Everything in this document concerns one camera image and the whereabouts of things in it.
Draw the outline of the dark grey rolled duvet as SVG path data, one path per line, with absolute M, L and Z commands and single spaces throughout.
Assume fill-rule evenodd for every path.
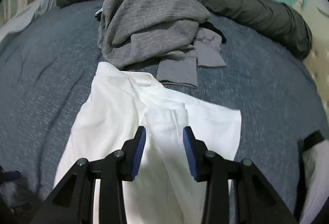
M 59 7 L 89 0 L 56 0 Z M 280 43 L 296 58 L 305 59 L 312 49 L 312 32 L 292 7 L 274 0 L 201 0 L 212 13 L 245 25 Z

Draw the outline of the light grey crumpled sheet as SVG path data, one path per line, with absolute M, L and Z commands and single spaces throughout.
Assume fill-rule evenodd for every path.
M 1 27 L 1 47 L 25 30 L 32 22 L 56 6 L 56 0 L 35 0 Z

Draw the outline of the cream tufted headboard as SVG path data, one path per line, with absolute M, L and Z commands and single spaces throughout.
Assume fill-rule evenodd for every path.
M 303 61 L 316 84 L 324 111 L 328 114 L 328 0 L 295 0 L 299 12 L 311 29 L 312 49 Z

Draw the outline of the blue patterned bed cover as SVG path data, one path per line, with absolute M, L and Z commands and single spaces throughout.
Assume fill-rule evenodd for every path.
M 1 55 L 1 165 L 22 178 L 1 185 L 10 206 L 30 203 L 27 222 L 52 189 L 60 157 L 96 66 L 100 1 L 55 7 Z M 328 123 L 305 66 L 281 45 L 225 17 L 225 68 L 198 68 L 198 87 L 175 90 L 242 112 L 237 159 L 253 160 L 290 210 L 302 206 L 299 144 Z

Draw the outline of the grey knit sweater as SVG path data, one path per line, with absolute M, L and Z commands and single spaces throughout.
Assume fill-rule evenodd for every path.
M 156 58 L 158 81 L 196 87 L 198 67 L 226 65 L 210 16 L 201 0 L 104 0 L 98 48 L 118 69 Z

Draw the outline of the light grey pillow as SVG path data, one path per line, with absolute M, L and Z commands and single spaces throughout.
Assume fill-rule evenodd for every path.
M 328 223 L 328 139 L 313 132 L 302 146 L 306 187 L 300 223 Z

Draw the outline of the white long-sleeve shirt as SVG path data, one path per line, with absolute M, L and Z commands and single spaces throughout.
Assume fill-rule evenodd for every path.
M 241 112 L 170 90 L 151 74 L 98 64 L 87 101 L 79 110 L 59 162 L 59 182 L 80 158 L 100 160 L 123 147 L 139 127 L 138 174 L 123 183 L 128 223 L 200 223 L 206 183 L 193 179 L 183 130 L 209 150 L 233 160 Z

